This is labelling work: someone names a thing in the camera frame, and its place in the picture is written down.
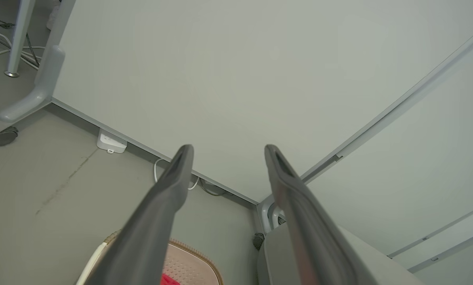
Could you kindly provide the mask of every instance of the white partition panel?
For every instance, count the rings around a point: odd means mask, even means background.
[[[338,224],[384,254],[473,211],[473,50],[418,96],[309,184]]]
[[[473,34],[473,0],[77,0],[55,102],[251,201],[301,175]]]

